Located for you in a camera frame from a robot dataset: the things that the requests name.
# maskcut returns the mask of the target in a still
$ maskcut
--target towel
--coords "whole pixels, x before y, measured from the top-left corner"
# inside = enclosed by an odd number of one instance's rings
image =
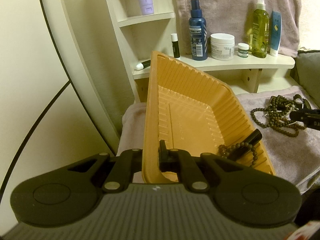
[[[282,95],[292,99],[295,94],[304,96],[313,109],[317,108],[308,93],[300,86],[257,94],[241,94],[237,97],[249,114],[254,108],[268,106],[271,96]],[[124,150],[143,148],[145,117],[146,103],[134,104],[127,109],[122,118],[123,131],[117,155]],[[256,117],[264,121],[262,112],[256,112]],[[320,131],[300,130],[297,137],[291,138],[271,128],[263,129],[256,124],[255,126],[262,133],[262,141],[277,176],[296,185],[301,193],[316,183],[316,179],[320,177]],[[143,183],[141,172],[134,175],[133,182]]]
[[[254,108],[267,107],[271,96],[282,95],[292,99],[295,94],[306,98],[312,109],[318,108],[308,93],[300,86],[257,94],[241,94],[237,97],[249,114]],[[259,121],[265,122],[262,112],[256,112],[255,115]],[[308,184],[309,179],[320,171],[320,131],[300,130],[297,137],[291,138],[271,128],[263,129],[256,124],[255,127],[262,133],[262,141],[275,168],[276,175],[296,185],[301,193],[308,190],[311,187],[311,184]]]
[[[249,43],[253,11],[256,9],[257,0],[199,0],[199,2],[203,17],[207,21],[208,38],[212,33],[229,33],[235,36],[236,44],[239,42]],[[190,54],[188,25],[190,0],[176,0],[176,3],[178,25],[180,26],[180,51],[182,54]],[[299,45],[301,0],[265,0],[265,4],[266,11],[270,16],[272,10],[282,14],[279,53],[296,57]]]

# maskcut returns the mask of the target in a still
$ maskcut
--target small jar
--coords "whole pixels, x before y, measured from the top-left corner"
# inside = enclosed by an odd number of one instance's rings
[[[211,34],[211,56],[218,60],[231,60],[235,53],[235,37],[227,33]]]
[[[246,43],[238,43],[238,56],[248,57],[249,45]]]

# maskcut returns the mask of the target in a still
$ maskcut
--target bead necklace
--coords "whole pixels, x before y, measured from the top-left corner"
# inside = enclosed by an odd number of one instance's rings
[[[221,144],[219,146],[219,153],[221,154],[222,158],[228,158],[228,156],[230,155],[230,153],[232,153],[234,150],[239,149],[240,147],[247,147],[248,150],[252,151],[252,155],[253,155],[253,161],[250,165],[250,167],[253,167],[254,165],[257,164],[257,160],[258,160],[258,153],[255,149],[255,147],[252,146],[252,144],[249,144],[247,142],[241,142],[241,143],[237,143],[235,145],[231,145],[231,147],[227,147],[224,144]]]
[[[271,127],[273,130],[289,137],[297,137],[299,134],[299,129],[304,130],[307,128],[295,123],[295,121],[288,120],[287,114],[290,112],[290,110],[292,108],[297,110],[293,100],[288,100],[287,98],[278,95],[277,97],[272,96],[270,98],[270,103],[271,105],[267,108],[255,108],[251,110],[251,118],[258,126],[262,128]],[[254,112],[257,111],[268,112],[269,122],[267,124],[259,122],[259,120],[255,117]],[[295,133],[282,130],[282,127],[291,128],[295,130]]]

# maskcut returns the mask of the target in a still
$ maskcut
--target green oil bottle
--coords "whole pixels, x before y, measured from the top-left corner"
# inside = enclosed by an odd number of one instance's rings
[[[265,58],[268,52],[269,15],[264,0],[258,0],[252,21],[252,55]]]

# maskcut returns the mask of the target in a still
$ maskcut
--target white shelf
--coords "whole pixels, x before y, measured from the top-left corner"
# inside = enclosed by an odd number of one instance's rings
[[[286,89],[298,85],[299,84],[295,82],[292,77],[261,78],[259,81],[258,93]]]
[[[226,82],[236,95],[249,93],[248,88],[242,80],[231,80]],[[291,77],[262,78],[259,82],[259,92],[274,91],[298,86]]]
[[[279,54],[278,57],[272,57],[267,55],[266,58],[258,58],[252,56],[251,53],[247,58],[238,57],[234,55],[232,60],[223,61],[216,60],[210,56],[206,60],[196,61],[192,59],[191,55],[184,55],[180,57],[180,60],[196,67],[201,71],[213,71],[213,70],[232,70],[232,69],[257,69],[257,68],[284,68],[291,69],[294,67],[295,61],[292,57]],[[140,71],[133,72],[133,78],[147,78],[149,77],[150,67],[142,69]]]
[[[175,18],[174,12],[139,15],[139,16],[128,17],[125,20],[119,21],[118,25],[119,27],[124,27],[124,26],[133,25],[137,23],[151,22],[151,21],[171,19],[171,18]]]

